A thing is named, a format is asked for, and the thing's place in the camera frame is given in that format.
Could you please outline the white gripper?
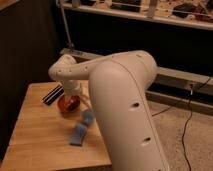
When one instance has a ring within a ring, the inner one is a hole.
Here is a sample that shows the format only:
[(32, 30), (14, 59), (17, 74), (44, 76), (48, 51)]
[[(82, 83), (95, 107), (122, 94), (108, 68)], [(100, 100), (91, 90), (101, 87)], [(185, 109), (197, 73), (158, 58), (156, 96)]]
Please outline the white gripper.
[(83, 103), (88, 108), (91, 107), (88, 88), (85, 87), (80, 81), (69, 80), (62, 84), (64, 89), (64, 95), (69, 96), (79, 96), (80, 103)]

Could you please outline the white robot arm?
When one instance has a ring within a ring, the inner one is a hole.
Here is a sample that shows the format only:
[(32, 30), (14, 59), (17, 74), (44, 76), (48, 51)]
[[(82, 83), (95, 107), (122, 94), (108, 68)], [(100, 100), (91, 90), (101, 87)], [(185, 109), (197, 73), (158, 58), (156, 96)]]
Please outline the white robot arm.
[(78, 63), (66, 54), (49, 69), (68, 95), (88, 82), (94, 115), (113, 171), (170, 171), (145, 92), (157, 65), (143, 50), (114, 53)]

